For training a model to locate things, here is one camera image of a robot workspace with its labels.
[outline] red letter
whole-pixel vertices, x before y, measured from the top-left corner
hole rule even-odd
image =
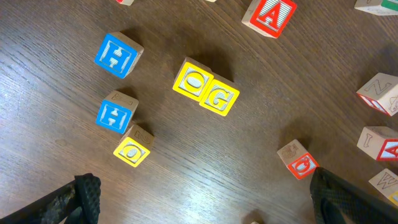
[[[395,155],[396,157],[398,157],[398,147],[392,147],[390,149],[386,149],[386,152],[390,152],[391,154]]]
[[[304,167],[304,169],[299,170],[299,166],[301,166],[302,164],[303,164],[305,167]],[[296,170],[297,172],[306,172],[310,167],[311,167],[310,160],[309,160],[307,157],[305,157],[305,158],[303,158],[302,160],[298,161],[298,163],[296,163],[296,168],[295,168],[295,170]]]
[[[263,16],[259,16],[259,19],[262,20],[263,22],[266,22],[267,18],[270,18],[271,22],[269,23],[269,25],[275,30],[278,30],[279,11],[280,11],[280,2],[278,2],[278,4],[276,4],[270,11],[265,13]]]

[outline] alphabet block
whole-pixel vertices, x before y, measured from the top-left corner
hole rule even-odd
[[[199,105],[212,112],[226,116],[234,105],[240,92],[233,87],[233,82],[215,73],[213,75],[215,79],[211,81]]]
[[[138,100],[113,91],[103,100],[96,124],[124,134],[137,106]]]
[[[131,6],[131,4],[134,2],[134,0],[116,0],[118,3]]]
[[[277,153],[298,180],[304,179],[319,166],[311,154],[296,139],[279,149]]]
[[[394,205],[398,206],[398,176],[389,169],[384,169],[374,176],[369,183],[380,193],[388,198]]]
[[[357,0],[355,9],[377,16],[398,15],[397,0]]]
[[[377,161],[398,161],[398,132],[388,127],[364,127],[356,145]]]
[[[195,101],[200,101],[213,78],[210,68],[186,57],[175,78],[173,90]]]
[[[378,73],[357,92],[370,107],[392,116],[398,112],[398,77]]]
[[[239,96],[239,90],[234,87],[233,82],[189,57],[185,58],[178,71],[173,90],[222,116],[228,114]]]
[[[136,66],[144,48],[120,32],[106,34],[94,62],[116,75],[125,78]]]
[[[253,0],[242,23],[266,37],[278,38],[296,8],[291,0]]]
[[[133,124],[113,154],[130,166],[137,167],[150,154],[154,139],[153,135]]]

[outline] yellow letter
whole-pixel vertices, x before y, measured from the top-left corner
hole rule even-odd
[[[200,86],[199,86],[199,87],[195,87],[195,86],[192,86],[191,84],[189,84],[189,83],[188,83],[188,79],[189,79],[189,78],[194,78],[194,79],[198,80],[198,81],[200,82]],[[187,90],[188,90],[189,92],[191,92],[191,93],[194,93],[194,92],[199,91],[200,88],[203,87],[203,84],[205,84],[205,79],[203,78],[202,75],[200,75],[200,74],[197,73],[197,72],[189,73],[189,74],[187,75],[187,77],[185,78],[185,80],[184,80],[185,89],[187,89]]]
[[[127,154],[133,149],[137,150],[137,153],[132,157],[128,157]],[[137,146],[125,146],[123,148],[123,155],[126,159],[129,159],[130,161],[136,161],[141,157],[141,150],[139,150]]]
[[[217,96],[218,93],[224,94],[225,99],[218,98],[218,103],[215,104],[214,101],[215,101],[216,96]],[[212,91],[212,92],[209,94],[209,102],[210,102],[210,104],[211,104],[212,106],[214,106],[215,108],[221,110],[222,107],[228,103],[228,102],[226,101],[226,99],[228,99],[228,95],[229,95],[229,94],[228,94],[225,90],[220,90],[220,89],[214,90],[214,91]]]

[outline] dark brown floor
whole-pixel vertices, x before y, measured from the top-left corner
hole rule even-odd
[[[100,223],[314,223],[311,177],[297,181],[276,151],[299,139],[318,163],[387,201],[368,180],[396,162],[356,147],[364,126],[398,129],[355,94],[377,72],[398,75],[398,17],[354,10],[355,0],[295,0],[282,36],[241,23],[251,0],[2,0],[0,217],[74,175],[101,178]],[[106,33],[145,47],[120,80],[94,57]],[[172,90],[190,56],[232,79],[227,117]],[[134,122],[157,137],[133,169],[112,155],[121,135],[95,125],[121,90]]]

